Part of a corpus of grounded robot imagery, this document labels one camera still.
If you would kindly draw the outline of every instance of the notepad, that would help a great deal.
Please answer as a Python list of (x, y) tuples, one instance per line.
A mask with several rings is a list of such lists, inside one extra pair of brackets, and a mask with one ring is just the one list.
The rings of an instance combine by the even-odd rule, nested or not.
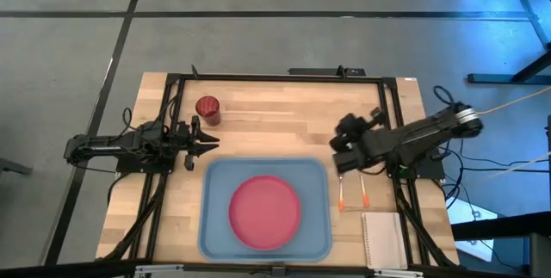
[(407, 269), (397, 213), (362, 213), (365, 256), (370, 269)]

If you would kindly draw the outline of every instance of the red plastic cup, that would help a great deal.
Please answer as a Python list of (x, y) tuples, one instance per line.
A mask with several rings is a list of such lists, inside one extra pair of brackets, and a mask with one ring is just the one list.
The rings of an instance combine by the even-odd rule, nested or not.
[(211, 127), (217, 126), (220, 117), (220, 102), (213, 96), (203, 96), (197, 101), (195, 111)]

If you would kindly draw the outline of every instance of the wooden table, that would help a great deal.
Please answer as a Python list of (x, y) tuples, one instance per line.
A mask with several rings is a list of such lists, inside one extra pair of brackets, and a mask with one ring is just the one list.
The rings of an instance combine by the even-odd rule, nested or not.
[[(134, 106), (133, 126), (154, 120), (158, 115), (166, 75), (144, 74)], [(396, 80), (404, 122), (424, 118), (417, 80)], [(395, 127), (392, 98), (389, 90), (386, 93), (391, 123)], [(328, 175), (333, 245), (326, 259), (309, 264), (365, 267), (360, 214), (363, 211), (396, 212), (392, 183), (384, 173), (364, 177), (371, 205), (366, 210), (362, 207), (359, 177), (350, 172), (344, 179), (346, 208), (339, 212), (338, 179), (328, 142), (338, 121), (347, 113), (368, 118), (369, 112), (380, 106), (377, 86), (368, 83), (191, 80), (185, 83), (180, 120), (190, 121), (195, 114), (195, 102), (205, 95), (216, 96), (220, 100), (222, 122), (217, 127), (201, 125), (206, 133), (220, 138), (220, 148), (196, 158), (194, 171), (183, 168), (185, 153), (178, 155), (175, 169), (167, 182), (154, 261), (208, 263), (197, 248), (197, 235), (203, 174), (215, 159), (316, 157), (325, 166)], [(97, 256), (108, 254), (134, 222), (144, 180), (144, 174), (132, 174), (115, 186)], [(416, 184), (425, 228), (446, 256), (458, 263), (442, 191), (430, 180), (419, 180)], [(145, 255), (148, 234), (149, 226), (146, 225), (139, 256)], [(409, 234), (413, 261), (420, 263), (415, 231), (410, 225)]]

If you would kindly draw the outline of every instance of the concrete floor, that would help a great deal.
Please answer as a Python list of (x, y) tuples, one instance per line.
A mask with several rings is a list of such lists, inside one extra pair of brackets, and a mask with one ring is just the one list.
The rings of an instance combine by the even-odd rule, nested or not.
[[(0, 10), (125, 10), (128, 1), (0, 0)], [(530, 2), (551, 36), (549, 1)], [(138, 10), (522, 11), (523, 7), (518, 0), (139, 0)], [(65, 142), (85, 131), (121, 23), (121, 19), (0, 19), (0, 157), (34, 167), (31, 176), (0, 176), (0, 268), (41, 262), (71, 172), (61, 157)], [(432, 94), (437, 84), (480, 110), (539, 90), (469, 85), (465, 76), (514, 73), (542, 53), (529, 22), (135, 19), (99, 133), (121, 130), (121, 111), (132, 107), (144, 71), (190, 72), (191, 64), (205, 73), (284, 74), (289, 67), (363, 67), (373, 76), (417, 77), (425, 111), (431, 114), (443, 106)], [(465, 155), (510, 162), (543, 154), (548, 151), (543, 128), (549, 109), (551, 97), (544, 95), (485, 116), (485, 131), (478, 139), (465, 141)], [(529, 149), (520, 149), (519, 144)], [(453, 142), (452, 148), (458, 145)], [(450, 176), (457, 176), (453, 158), (444, 164)], [(110, 169), (114, 165), (111, 160), (90, 164)], [(545, 170), (546, 165), (534, 168)], [(61, 263), (90, 261), (95, 255), (113, 177), (86, 174)], [(515, 173), (475, 184), (486, 175), (490, 173), (464, 175), (473, 203), (504, 215), (549, 210), (545, 174)], [(498, 241), (496, 252), (502, 261), (517, 266), (522, 261), (518, 246)], [(488, 269), (468, 257), (461, 261)]]

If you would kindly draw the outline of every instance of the blue tray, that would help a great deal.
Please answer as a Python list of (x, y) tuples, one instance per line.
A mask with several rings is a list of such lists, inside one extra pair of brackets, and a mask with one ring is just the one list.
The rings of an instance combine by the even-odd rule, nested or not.
[[(293, 186), (300, 198), (300, 226), (277, 250), (258, 251), (233, 234), (228, 208), (245, 180), (273, 175)], [(203, 182), (199, 251), (214, 262), (316, 262), (331, 250), (327, 175), (314, 158), (225, 158), (212, 162)]]

